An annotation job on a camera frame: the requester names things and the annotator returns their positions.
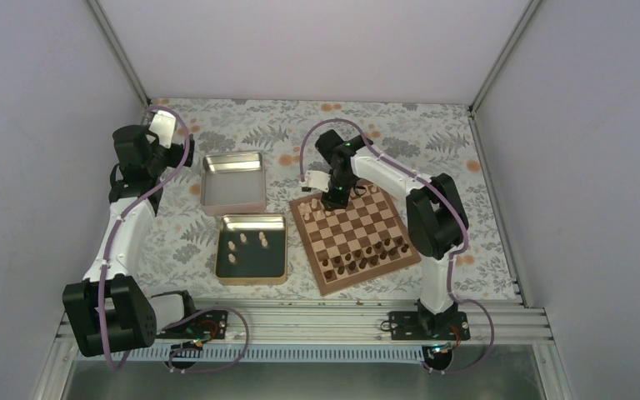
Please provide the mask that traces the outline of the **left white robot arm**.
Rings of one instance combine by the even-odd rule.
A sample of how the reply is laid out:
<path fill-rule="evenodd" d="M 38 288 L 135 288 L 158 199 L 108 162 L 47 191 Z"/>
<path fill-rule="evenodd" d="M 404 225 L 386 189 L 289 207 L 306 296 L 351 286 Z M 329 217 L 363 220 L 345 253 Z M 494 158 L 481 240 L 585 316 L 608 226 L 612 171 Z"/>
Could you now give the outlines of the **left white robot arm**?
<path fill-rule="evenodd" d="M 163 195 L 163 172 L 193 164 L 195 141 L 174 143 L 172 128 L 129 125 L 116 130 L 118 162 L 109 177 L 109 222 L 92 266 L 68 284 L 62 302 L 79 352 L 85 357 L 147 348 L 167 327 L 185 338 L 198 328 L 189 296 L 146 296 L 134 277 Z"/>

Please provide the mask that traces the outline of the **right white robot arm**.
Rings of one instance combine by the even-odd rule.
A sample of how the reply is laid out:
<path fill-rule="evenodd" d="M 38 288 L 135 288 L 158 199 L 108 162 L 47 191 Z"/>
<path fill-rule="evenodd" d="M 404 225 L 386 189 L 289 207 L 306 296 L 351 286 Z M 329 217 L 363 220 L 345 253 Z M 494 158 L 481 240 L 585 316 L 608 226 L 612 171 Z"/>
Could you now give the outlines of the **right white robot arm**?
<path fill-rule="evenodd" d="M 468 218 L 453 178 L 414 172 L 379 152 L 364 134 L 345 141 L 329 130 L 315 148 L 330 167 L 318 187 L 328 211 L 346 208 L 362 179 L 405 202 L 408 236 L 421 255 L 417 325 L 424 337 L 440 338 L 458 314 L 452 289 L 454 257 L 468 247 Z"/>

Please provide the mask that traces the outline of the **wooden chess board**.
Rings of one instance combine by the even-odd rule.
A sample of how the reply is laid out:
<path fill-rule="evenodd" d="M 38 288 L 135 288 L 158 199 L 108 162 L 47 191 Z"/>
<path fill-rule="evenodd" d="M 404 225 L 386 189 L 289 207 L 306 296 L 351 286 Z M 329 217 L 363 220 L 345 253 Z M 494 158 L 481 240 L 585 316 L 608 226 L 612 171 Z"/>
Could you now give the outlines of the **wooden chess board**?
<path fill-rule="evenodd" d="M 421 261 L 391 196 L 367 180 L 344 209 L 326 210 L 316 193 L 292 200 L 290 211 L 322 296 Z"/>

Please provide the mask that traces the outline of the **gold tin with pieces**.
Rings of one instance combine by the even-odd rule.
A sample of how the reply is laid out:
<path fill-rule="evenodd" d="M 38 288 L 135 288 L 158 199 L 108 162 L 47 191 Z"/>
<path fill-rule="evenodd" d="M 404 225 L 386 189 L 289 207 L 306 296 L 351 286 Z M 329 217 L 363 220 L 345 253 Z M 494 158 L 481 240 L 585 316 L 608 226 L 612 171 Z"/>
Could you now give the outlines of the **gold tin with pieces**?
<path fill-rule="evenodd" d="M 261 246 L 258 234 L 265 232 L 268 248 Z M 240 234 L 247 242 L 240 241 Z M 228 242 L 235 243 L 230 251 Z M 237 264 L 228 261 L 233 253 Z M 214 275 L 222 285 L 281 285 L 288 279 L 288 222 L 282 214 L 228 214 L 222 217 L 217 240 Z"/>

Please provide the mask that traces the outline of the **floral table mat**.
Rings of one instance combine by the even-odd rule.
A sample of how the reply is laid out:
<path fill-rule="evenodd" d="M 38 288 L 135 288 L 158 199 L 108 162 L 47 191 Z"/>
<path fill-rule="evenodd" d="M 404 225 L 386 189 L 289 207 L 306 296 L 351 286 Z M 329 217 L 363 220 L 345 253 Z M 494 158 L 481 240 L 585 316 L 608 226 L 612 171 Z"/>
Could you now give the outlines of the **floral table mat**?
<path fill-rule="evenodd" d="M 311 300 L 320 298 L 298 230 L 288 228 L 287 281 L 274 286 L 227 286 L 214 274 L 218 220 L 201 206 L 203 158 L 258 151 L 264 161 L 270 213 L 289 214 L 300 197 L 301 168 L 326 170 L 314 149 L 329 129 L 343 138 L 363 131 L 376 149 L 421 173 L 450 175 L 469 221 L 470 248 L 453 269 L 460 298 L 516 299 L 498 225 L 474 146 L 468 111 L 461 105 L 163 98 L 196 140 L 195 165 L 164 189 L 147 235 L 137 282 L 150 294 L 182 289 L 198 298 Z"/>

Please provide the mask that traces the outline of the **aluminium front rail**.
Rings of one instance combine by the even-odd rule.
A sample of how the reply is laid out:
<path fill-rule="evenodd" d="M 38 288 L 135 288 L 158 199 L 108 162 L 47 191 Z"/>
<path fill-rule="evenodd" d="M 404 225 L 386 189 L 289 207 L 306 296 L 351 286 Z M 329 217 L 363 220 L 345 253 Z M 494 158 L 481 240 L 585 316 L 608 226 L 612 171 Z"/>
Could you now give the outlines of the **aluminium front rail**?
<path fill-rule="evenodd" d="M 553 333 L 541 308 L 485 302 L 460 306 L 463 317 L 437 337 L 419 331 L 409 301 L 249 302 L 229 312 L 217 336 L 202 346 L 191 334 L 162 336 L 135 350 L 133 361 L 181 363 L 340 362 L 420 363 L 443 349 L 550 345 Z"/>

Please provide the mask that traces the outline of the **aluminium corner frame post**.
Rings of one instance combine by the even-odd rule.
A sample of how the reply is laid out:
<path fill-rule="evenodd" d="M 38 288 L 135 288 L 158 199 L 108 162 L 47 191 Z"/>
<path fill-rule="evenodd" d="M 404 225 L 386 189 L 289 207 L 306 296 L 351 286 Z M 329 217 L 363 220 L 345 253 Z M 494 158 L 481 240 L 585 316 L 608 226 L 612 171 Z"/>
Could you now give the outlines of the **aluminium corner frame post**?
<path fill-rule="evenodd" d="M 110 47 L 110 50 L 124 73 L 130 87 L 137 100 L 144 106 L 147 107 L 151 104 L 151 99 L 147 95 L 144 86 L 138 77 L 135 69 L 133 67 L 132 62 L 130 61 L 126 51 L 124 50 L 123 45 L 121 44 L 118 35 L 115 33 L 114 27 L 109 20 L 102 4 L 98 0 L 85 0 L 84 1 L 88 8 L 90 9 L 96 24 L 98 25 L 107 45 Z"/>

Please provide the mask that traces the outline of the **right aluminium frame post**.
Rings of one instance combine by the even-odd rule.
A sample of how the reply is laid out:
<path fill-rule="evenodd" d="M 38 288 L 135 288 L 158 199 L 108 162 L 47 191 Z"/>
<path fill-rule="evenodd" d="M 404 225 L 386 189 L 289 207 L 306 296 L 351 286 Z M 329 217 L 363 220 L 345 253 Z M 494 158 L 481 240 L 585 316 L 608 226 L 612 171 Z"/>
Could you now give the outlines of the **right aluminium frame post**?
<path fill-rule="evenodd" d="M 508 36 L 507 41 L 502 47 L 502 50 L 498 54 L 494 64 L 492 65 L 489 73 L 487 74 L 485 80 L 479 88 L 477 95 L 475 96 L 469 107 L 470 115 L 473 118 L 475 118 L 475 116 L 477 115 L 478 110 L 486 100 L 493 84 L 496 82 L 499 74 L 503 70 L 508 59 L 511 57 L 516 46 L 519 44 L 519 41 L 528 29 L 542 3 L 542 0 L 530 0 L 527 2 L 526 7 L 523 9 L 519 19 L 517 20 L 517 23 Z"/>

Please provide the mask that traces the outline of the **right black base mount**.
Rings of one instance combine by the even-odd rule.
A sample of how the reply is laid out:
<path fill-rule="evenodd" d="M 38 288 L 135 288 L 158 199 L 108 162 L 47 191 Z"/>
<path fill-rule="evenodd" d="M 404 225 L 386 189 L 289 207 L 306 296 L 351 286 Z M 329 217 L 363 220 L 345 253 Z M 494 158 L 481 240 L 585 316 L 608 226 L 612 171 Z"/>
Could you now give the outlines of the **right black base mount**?
<path fill-rule="evenodd" d="M 462 341 L 469 340 L 471 333 L 467 314 L 450 301 L 444 312 L 432 314 L 420 302 L 417 311 L 392 311 L 379 329 L 389 333 L 394 341 Z"/>

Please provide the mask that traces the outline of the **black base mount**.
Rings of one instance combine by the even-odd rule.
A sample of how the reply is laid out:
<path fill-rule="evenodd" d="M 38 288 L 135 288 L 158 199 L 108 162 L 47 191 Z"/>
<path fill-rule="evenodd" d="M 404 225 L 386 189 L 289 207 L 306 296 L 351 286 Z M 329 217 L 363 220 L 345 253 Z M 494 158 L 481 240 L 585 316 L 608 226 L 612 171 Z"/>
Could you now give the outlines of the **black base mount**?
<path fill-rule="evenodd" d="M 188 291 L 163 292 L 148 301 L 156 316 L 157 338 L 182 339 L 198 347 L 225 338 L 228 311 L 200 313 Z"/>
<path fill-rule="evenodd" d="M 432 314 L 420 302 L 417 311 L 392 311 L 379 329 L 389 333 L 394 341 L 462 341 L 469 340 L 471 333 L 467 314 L 450 301 L 444 312 Z"/>

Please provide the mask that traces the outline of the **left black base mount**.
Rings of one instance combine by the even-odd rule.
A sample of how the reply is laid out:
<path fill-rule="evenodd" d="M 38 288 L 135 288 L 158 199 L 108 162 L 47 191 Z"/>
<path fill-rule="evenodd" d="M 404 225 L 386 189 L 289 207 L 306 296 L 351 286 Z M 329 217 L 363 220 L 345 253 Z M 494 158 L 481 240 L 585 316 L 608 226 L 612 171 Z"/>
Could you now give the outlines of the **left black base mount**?
<path fill-rule="evenodd" d="M 156 316 L 157 338 L 182 339 L 198 347 L 225 338 L 228 311 L 200 313 L 188 291 L 163 292 L 148 301 Z"/>

